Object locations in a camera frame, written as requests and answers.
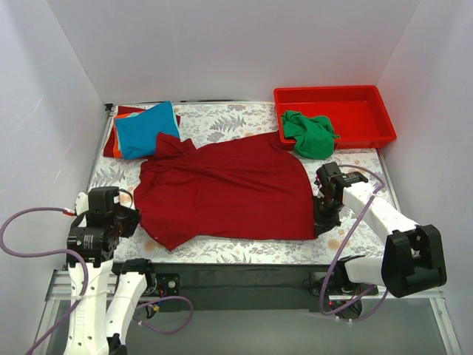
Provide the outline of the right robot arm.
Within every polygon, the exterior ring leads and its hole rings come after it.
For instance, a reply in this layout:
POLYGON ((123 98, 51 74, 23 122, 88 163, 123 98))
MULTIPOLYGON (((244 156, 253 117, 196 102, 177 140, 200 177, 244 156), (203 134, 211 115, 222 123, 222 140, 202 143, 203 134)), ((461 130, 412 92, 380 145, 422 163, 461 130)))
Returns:
POLYGON ((339 214, 348 208, 378 237, 385 239, 380 257, 336 256, 329 275, 340 287, 366 284, 384 287, 402 298, 446 284, 447 273, 440 231, 432 224, 409 219, 378 196, 363 172, 344 173, 337 163, 316 171, 319 195, 314 200, 315 234, 340 226, 339 214))

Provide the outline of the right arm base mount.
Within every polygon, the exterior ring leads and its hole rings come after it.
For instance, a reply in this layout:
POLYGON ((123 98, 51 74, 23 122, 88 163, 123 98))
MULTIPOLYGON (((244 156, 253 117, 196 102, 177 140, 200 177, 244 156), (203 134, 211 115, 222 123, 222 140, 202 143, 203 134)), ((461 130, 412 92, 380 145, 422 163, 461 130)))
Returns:
MULTIPOLYGON (((314 272, 308 274, 308 277, 302 281, 302 286, 313 296, 318 297, 321 293, 324 273, 314 272)), ((352 283, 346 281, 343 277, 332 274, 328 280, 325 294, 326 295, 347 295, 357 296, 367 290, 370 286, 365 283, 352 283)))

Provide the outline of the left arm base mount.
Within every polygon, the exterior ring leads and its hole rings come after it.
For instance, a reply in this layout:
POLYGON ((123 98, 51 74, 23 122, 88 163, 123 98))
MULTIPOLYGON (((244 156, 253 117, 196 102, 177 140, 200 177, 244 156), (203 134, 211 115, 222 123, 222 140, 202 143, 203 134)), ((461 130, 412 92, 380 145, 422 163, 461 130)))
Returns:
POLYGON ((151 283, 144 296, 161 297, 180 294, 181 277, 179 274, 152 274, 151 283))

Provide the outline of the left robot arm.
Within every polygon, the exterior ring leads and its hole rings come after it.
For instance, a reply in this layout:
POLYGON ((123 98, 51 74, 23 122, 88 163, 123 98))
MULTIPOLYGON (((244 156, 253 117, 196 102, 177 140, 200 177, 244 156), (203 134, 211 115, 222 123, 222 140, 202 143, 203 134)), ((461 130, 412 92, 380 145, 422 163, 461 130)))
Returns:
POLYGON ((126 334, 138 301, 152 285, 151 261, 127 260, 114 291, 109 277, 120 239, 131 237, 140 212, 120 202, 122 189, 81 192, 67 237, 67 270, 73 311, 65 354, 126 354, 126 334))

